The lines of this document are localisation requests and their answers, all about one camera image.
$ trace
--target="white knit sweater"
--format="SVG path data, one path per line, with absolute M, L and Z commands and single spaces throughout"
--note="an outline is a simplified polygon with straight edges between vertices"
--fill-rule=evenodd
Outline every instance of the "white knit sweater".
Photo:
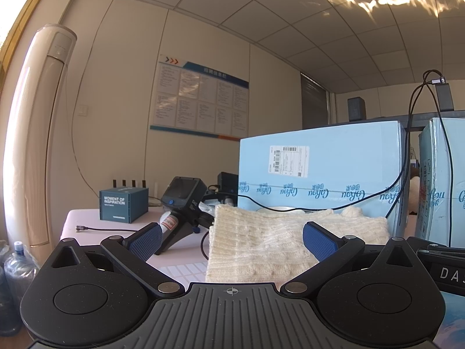
M 348 207 L 315 213 L 259 213 L 218 205 L 210 228 L 206 282 L 274 282 L 277 289 L 318 261 L 304 246 L 302 230 L 312 220 L 338 237 L 358 236 L 367 244 L 389 240 L 385 218 L 367 218 Z

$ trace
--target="floor standing air conditioner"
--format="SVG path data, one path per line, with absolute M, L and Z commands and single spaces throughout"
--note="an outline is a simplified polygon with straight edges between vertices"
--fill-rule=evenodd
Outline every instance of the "floor standing air conditioner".
M 47 24 L 27 51 L 10 110 L 3 161 L 3 197 L 10 242 L 31 247 L 39 262 L 53 249 L 47 172 L 54 109 L 76 34 Z

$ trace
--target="wall outlet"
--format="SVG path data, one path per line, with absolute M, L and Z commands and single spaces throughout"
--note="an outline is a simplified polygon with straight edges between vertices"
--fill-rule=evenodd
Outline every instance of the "wall outlet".
M 77 108 L 77 115 L 80 115 L 81 117 L 87 117 L 88 110 L 89 110 L 89 106 L 79 105 Z

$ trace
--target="red label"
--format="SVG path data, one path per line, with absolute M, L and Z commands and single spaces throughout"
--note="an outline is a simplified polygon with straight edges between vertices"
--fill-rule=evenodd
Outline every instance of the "red label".
M 178 225 L 178 220 L 173 216 L 167 216 L 160 224 L 172 231 Z

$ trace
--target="water bottle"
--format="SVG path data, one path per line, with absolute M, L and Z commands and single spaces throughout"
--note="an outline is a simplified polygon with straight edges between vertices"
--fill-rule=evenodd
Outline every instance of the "water bottle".
M 22 322 L 6 282 L 5 272 L 0 268 L 0 336 L 14 336 Z
M 34 280 L 39 267 L 32 258 L 25 256 L 21 241 L 15 241 L 14 249 L 15 251 L 5 261 L 4 270 L 13 301 L 19 311 L 21 299 Z

